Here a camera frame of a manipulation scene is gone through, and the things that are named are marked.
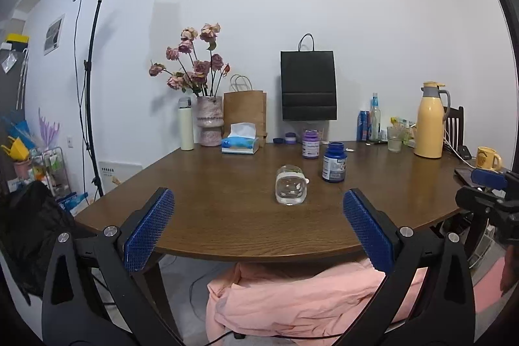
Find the blue plastic jar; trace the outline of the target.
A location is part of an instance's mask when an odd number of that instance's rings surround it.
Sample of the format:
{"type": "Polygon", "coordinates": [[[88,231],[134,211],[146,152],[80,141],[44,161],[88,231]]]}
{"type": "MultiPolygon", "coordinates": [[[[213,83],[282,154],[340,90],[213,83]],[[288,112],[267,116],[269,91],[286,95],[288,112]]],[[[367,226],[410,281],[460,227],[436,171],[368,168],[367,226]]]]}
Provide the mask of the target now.
{"type": "Polygon", "coordinates": [[[322,178],[329,183],[340,183],[346,179],[347,153],[343,142],[328,144],[323,157],[322,178]]]}

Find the clear patterned plastic cup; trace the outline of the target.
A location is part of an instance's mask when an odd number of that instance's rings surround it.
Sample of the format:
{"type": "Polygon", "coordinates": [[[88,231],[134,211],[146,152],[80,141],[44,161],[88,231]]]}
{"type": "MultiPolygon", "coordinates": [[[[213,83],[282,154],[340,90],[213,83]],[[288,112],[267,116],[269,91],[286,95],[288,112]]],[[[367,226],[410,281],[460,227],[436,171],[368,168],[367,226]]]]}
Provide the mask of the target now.
{"type": "Polygon", "coordinates": [[[295,165],[283,165],[277,170],[274,194],[279,204],[298,206],[306,200],[310,180],[295,165]]]}

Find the yellow mug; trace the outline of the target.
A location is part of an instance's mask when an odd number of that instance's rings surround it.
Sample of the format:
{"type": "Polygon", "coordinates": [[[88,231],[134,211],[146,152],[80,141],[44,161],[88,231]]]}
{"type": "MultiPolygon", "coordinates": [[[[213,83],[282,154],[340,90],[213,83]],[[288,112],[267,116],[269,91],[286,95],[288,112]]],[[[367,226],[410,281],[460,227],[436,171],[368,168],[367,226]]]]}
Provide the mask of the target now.
{"type": "Polygon", "coordinates": [[[476,167],[481,170],[499,172],[502,169],[502,158],[495,149],[478,147],[476,167]]]}

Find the black smartphone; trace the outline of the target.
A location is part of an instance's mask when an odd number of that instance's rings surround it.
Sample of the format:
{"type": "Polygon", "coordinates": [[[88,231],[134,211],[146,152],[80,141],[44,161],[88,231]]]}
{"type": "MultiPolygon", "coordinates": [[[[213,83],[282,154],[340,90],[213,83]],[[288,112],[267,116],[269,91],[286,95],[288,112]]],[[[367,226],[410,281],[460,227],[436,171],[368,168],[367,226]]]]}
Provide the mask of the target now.
{"type": "Polygon", "coordinates": [[[472,170],[456,168],[454,169],[454,175],[462,185],[478,188],[478,185],[472,182],[472,170]]]}

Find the dark wooden chair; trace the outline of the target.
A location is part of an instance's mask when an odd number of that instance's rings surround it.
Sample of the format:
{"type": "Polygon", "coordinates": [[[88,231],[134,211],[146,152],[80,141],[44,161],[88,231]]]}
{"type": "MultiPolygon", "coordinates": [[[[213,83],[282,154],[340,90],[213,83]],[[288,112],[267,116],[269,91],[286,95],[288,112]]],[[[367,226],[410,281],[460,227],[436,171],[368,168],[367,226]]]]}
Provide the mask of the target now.
{"type": "Polygon", "coordinates": [[[465,130],[465,109],[444,107],[446,119],[444,122],[444,145],[452,153],[461,155],[463,152],[464,130],[465,130]]]}

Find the yellow thermos jug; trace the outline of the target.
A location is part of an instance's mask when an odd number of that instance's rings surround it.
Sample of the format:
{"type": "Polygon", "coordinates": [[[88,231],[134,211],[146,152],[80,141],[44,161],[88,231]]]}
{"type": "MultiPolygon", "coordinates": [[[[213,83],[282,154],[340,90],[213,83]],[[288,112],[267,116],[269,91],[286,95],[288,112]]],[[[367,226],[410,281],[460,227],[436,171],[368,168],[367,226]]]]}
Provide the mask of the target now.
{"type": "Polygon", "coordinates": [[[444,124],[450,113],[450,92],[440,82],[424,82],[416,122],[414,154],[427,159],[440,159],[443,149],[444,124]]]}

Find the snack packets pile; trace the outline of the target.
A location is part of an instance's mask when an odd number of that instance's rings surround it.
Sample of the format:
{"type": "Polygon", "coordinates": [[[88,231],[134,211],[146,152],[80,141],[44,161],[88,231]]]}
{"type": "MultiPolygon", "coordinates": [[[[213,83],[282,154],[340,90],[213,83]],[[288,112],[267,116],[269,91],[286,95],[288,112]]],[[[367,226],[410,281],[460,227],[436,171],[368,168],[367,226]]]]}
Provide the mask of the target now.
{"type": "Polygon", "coordinates": [[[391,117],[389,126],[391,125],[401,125],[402,128],[404,128],[402,144],[411,149],[414,149],[416,145],[415,138],[417,134],[416,123],[400,117],[391,117]]]}

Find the pink cloth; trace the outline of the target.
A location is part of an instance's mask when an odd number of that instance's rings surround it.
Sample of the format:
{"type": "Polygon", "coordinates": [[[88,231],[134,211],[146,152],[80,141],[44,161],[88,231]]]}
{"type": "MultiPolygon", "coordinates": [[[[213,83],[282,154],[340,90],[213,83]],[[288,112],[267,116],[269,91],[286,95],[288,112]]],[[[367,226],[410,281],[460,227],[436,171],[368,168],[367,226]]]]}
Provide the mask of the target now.
{"type": "Polygon", "coordinates": [[[383,282],[370,260],[323,271],[309,266],[237,263],[208,284],[206,334],[225,331],[271,337],[299,345],[330,345],[345,332],[383,282]]]}

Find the clear drinking glass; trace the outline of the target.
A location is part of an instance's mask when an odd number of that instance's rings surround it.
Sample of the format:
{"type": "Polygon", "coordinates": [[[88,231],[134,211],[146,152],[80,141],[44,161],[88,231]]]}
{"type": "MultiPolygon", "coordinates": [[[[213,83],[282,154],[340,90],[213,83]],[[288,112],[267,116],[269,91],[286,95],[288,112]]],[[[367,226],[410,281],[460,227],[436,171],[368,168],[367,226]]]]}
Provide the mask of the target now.
{"type": "Polygon", "coordinates": [[[399,153],[401,151],[403,133],[404,128],[401,125],[387,127],[387,143],[390,152],[399,153]]]}

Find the glass bottle blue label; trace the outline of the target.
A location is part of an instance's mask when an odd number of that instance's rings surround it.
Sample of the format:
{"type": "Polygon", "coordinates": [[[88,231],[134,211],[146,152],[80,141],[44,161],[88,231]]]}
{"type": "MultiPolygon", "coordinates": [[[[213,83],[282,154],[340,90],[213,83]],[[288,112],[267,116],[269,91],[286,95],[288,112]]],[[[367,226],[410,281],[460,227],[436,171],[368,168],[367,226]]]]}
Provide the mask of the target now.
{"type": "Polygon", "coordinates": [[[369,110],[369,128],[368,128],[368,139],[372,142],[379,141],[380,137],[380,120],[381,112],[379,109],[378,95],[374,93],[372,95],[370,110],[369,110]]]}

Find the blue soda can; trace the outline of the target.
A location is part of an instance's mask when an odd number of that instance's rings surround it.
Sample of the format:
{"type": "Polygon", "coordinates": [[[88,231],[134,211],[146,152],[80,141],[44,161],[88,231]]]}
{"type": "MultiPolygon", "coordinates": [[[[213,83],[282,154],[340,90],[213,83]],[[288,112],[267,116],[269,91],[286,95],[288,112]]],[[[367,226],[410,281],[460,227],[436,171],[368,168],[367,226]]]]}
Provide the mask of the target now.
{"type": "Polygon", "coordinates": [[[369,111],[359,111],[357,117],[356,140],[367,141],[369,131],[369,111]]]}

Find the purple supplement bottle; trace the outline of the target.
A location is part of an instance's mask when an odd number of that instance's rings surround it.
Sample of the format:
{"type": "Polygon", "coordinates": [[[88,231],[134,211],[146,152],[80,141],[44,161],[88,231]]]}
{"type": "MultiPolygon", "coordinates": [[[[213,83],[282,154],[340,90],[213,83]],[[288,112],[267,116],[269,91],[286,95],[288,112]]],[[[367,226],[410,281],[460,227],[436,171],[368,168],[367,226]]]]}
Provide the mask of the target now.
{"type": "Polygon", "coordinates": [[[302,138],[302,154],[305,159],[318,159],[320,138],[317,130],[305,130],[302,138]]]}

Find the cream thermos bottle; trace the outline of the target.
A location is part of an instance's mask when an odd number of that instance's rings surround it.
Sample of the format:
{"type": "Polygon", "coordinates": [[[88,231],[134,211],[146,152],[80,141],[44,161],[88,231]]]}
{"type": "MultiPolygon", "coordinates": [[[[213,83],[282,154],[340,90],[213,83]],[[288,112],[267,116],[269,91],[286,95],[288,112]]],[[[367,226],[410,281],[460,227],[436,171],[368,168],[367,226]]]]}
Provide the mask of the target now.
{"type": "Polygon", "coordinates": [[[179,100],[179,135],[182,151],[194,149],[194,127],[191,98],[184,97],[179,100]]]}

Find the purple bottle cap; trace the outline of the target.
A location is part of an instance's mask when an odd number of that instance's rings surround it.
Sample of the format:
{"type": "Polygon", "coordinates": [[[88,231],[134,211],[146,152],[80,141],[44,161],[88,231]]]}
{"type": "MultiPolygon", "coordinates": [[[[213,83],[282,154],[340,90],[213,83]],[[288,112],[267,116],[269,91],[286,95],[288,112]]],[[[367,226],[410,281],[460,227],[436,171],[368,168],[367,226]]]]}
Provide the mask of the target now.
{"type": "Polygon", "coordinates": [[[284,140],[286,144],[296,144],[297,136],[295,133],[286,133],[284,136],[284,140]]]}

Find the black paper bag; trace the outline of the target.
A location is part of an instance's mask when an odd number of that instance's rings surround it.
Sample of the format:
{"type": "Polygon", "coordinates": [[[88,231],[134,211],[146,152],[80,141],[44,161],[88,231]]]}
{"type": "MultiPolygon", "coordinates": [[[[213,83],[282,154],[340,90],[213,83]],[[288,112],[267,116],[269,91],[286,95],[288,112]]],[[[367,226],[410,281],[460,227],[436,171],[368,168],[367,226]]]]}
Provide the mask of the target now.
{"type": "Polygon", "coordinates": [[[282,115],[284,121],[337,119],[337,87],[333,51],[315,49],[307,32],[296,51],[281,51],[282,115]]]}

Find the pink ceramic vase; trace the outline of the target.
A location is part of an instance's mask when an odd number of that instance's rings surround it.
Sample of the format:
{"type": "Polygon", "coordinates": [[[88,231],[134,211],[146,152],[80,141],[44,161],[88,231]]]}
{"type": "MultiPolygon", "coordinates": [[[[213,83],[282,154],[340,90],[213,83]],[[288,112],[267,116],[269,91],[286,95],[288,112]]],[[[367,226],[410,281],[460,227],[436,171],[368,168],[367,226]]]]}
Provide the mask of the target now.
{"type": "Polygon", "coordinates": [[[199,143],[203,147],[219,147],[222,142],[223,101],[221,97],[201,97],[197,100],[196,121],[200,128],[199,143]]]}

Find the blue tissue box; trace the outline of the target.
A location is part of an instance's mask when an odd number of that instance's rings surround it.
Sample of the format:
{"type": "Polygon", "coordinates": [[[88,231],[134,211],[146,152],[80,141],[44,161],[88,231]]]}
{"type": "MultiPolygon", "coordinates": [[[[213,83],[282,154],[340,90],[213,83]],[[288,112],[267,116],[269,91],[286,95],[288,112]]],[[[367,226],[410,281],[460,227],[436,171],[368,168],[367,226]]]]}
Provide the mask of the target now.
{"type": "Polygon", "coordinates": [[[254,155],[259,149],[259,143],[255,124],[231,124],[230,134],[222,139],[221,151],[224,154],[254,155]]]}

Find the brown paper bag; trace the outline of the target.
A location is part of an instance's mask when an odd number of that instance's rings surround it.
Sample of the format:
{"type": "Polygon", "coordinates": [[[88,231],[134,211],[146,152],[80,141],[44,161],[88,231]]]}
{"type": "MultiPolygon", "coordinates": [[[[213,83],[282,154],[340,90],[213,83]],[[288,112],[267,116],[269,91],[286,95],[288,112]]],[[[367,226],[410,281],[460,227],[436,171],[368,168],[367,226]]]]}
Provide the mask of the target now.
{"type": "Polygon", "coordinates": [[[252,88],[250,79],[244,75],[231,77],[230,91],[223,95],[223,134],[231,133],[231,125],[255,124],[259,146],[264,148],[267,140],[267,93],[252,88]]]}

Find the dried pink roses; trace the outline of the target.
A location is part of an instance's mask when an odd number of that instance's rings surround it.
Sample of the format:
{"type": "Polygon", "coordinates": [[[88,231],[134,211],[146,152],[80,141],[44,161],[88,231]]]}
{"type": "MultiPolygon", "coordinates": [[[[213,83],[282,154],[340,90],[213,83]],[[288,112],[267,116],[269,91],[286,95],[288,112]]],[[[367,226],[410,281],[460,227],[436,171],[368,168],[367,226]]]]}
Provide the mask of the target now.
{"type": "Polygon", "coordinates": [[[175,68],[151,62],[150,77],[167,76],[170,89],[190,91],[197,98],[215,98],[222,79],[231,72],[231,65],[216,52],[221,32],[219,23],[206,23],[200,30],[188,26],[179,36],[179,44],[167,46],[165,58],[175,68]]]}

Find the grey refrigerator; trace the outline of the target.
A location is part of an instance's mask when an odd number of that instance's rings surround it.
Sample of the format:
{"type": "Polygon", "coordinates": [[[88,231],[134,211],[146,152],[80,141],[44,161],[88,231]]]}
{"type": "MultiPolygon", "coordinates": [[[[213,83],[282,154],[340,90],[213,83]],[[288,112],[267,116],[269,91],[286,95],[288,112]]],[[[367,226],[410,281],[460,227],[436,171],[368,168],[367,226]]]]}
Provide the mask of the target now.
{"type": "Polygon", "coordinates": [[[1,144],[8,145],[7,137],[14,124],[25,119],[23,88],[24,60],[26,54],[17,52],[10,43],[1,44],[1,144]]]}

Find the white wall poster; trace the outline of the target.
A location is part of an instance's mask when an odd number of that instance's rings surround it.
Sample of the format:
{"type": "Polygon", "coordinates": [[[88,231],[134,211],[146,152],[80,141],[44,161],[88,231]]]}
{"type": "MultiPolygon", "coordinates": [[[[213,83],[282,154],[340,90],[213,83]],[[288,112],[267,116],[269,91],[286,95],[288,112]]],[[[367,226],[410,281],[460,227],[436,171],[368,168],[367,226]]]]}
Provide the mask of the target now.
{"type": "Polygon", "coordinates": [[[64,19],[65,15],[63,14],[62,16],[59,16],[59,18],[57,18],[55,21],[53,21],[47,28],[43,50],[44,55],[53,52],[59,47],[64,19]]]}

